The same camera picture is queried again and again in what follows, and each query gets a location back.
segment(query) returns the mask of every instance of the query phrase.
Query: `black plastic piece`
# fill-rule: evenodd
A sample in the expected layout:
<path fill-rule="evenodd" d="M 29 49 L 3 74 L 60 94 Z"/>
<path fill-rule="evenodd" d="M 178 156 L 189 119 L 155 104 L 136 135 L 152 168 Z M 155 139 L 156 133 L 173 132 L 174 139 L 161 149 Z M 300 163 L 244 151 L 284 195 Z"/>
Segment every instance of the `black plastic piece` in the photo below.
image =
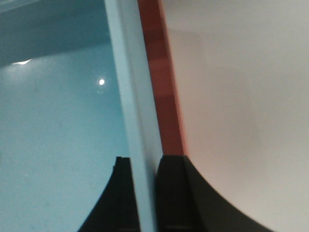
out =
<path fill-rule="evenodd" d="M 140 232 L 129 158 L 117 157 L 105 190 L 78 232 Z"/>
<path fill-rule="evenodd" d="M 164 156 L 156 179 L 160 232 L 271 232 L 216 192 L 187 156 Z"/>

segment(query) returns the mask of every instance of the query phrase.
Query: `blue wall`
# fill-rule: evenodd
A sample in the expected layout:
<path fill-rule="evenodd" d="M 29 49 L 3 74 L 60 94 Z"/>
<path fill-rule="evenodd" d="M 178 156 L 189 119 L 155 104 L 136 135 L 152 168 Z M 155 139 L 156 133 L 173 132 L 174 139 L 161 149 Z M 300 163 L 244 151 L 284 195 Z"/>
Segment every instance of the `blue wall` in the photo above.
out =
<path fill-rule="evenodd" d="M 77 231 L 129 156 L 103 3 L 42 2 L 0 23 L 0 231 Z"/>

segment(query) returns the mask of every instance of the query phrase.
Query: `black object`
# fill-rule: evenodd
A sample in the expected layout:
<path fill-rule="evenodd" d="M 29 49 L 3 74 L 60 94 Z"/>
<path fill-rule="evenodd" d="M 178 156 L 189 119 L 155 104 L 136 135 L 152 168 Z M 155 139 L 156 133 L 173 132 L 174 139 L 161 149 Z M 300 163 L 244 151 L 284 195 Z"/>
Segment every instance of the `black object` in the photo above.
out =
<path fill-rule="evenodd" d="M 129 158 L 116 158 L 105 190 L 78 232 L 140 232 Z"/>
<path fill-rule="evenodd" d="M 156 209 L 160 232 L 271 232 L 220 196 L 187 156 L 161 159 Z"/>

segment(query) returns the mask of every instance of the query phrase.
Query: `light blue surface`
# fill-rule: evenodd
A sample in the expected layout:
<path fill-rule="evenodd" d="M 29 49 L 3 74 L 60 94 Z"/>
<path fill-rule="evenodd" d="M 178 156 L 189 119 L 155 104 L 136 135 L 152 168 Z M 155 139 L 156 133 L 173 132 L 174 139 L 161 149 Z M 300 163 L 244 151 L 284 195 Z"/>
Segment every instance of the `light blue surface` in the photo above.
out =
<path fill-rule="evenodd" d="M 162 147 L 137 0 L 105 0 L 143 232 L 155 232 Z"/>
<path fill-rule="evenodd" d="M 93 19 L 98 24 L 89 24 Z M 94 36 L 101 33 L 102 42 L 94 43 L 89 28 L 98 25 L 104 28 L 94 28 Z M 0 40 L 2 61 L 33 55 L 24 65 L 0 64 L 0 231 L 77 231 L 115 157 L 129 156 L 105 11 L 49 20 Z M 25 53 L 29 46 L 34 52 Z"/>

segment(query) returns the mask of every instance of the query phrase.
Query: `white surface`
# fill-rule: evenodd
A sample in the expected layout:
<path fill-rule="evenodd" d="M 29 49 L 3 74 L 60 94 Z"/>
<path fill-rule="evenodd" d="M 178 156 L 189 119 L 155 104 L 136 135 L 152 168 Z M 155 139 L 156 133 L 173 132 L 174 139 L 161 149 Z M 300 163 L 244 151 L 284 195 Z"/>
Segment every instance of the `white surface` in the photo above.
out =
<path fill-rule="evenodd" d="M 309 3 L 164 0 L 191 160 L 278 232 L 309 231 Z"/>

